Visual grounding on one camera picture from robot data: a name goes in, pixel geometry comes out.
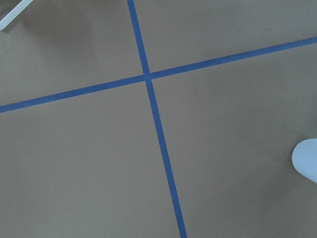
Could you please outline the light blue plastic cup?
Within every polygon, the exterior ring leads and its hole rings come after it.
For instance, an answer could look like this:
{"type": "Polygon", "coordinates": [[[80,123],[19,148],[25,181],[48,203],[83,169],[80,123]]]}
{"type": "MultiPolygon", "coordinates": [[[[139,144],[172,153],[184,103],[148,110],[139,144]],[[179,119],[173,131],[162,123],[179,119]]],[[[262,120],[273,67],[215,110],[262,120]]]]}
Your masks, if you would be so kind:
{"type": "Polygon", "coordinates": [[[317,139],[307,139],[298,143],[292,152],[292,164],[295,170],[309,179],[317,182],[317,139]]]}

